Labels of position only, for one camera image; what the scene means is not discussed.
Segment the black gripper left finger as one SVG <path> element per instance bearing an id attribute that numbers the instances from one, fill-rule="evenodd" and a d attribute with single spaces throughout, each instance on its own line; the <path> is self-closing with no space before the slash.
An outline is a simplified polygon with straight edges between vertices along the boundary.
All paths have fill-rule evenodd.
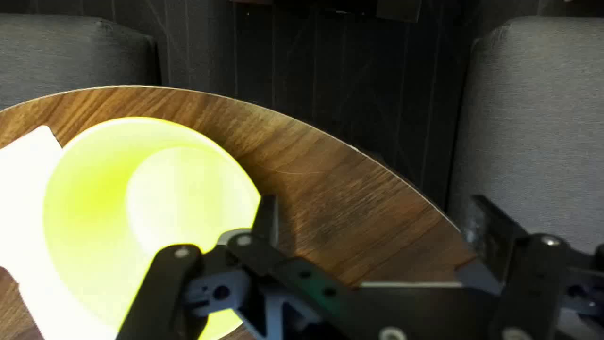
<path id="1" fill-rule="evenodd" d="M 250 231 L 225 233 L 210 254 L 193 244 L 161 250 L 118 340 L 197 340 L 218 312 L 235 312 L 259 340 L 352 340 L 342 284 L 276 248 L 276 197 L 263 197 Z"/>

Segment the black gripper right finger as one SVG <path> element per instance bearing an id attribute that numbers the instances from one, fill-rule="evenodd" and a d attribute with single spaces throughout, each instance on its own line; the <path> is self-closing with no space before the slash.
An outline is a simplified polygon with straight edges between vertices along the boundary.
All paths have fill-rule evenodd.
<path id="1" fill-rule="evenodd" d="M 603 335 L 603 248 L 586 254 L 563 237 L 529 233 L 484 195 L 474 197 L 474 222 L 486 231 L 480 263 L 495 288 L 469 290 L 456 324 L 461 340 L 574 340 L 559 329 L 563 312 Z"/>

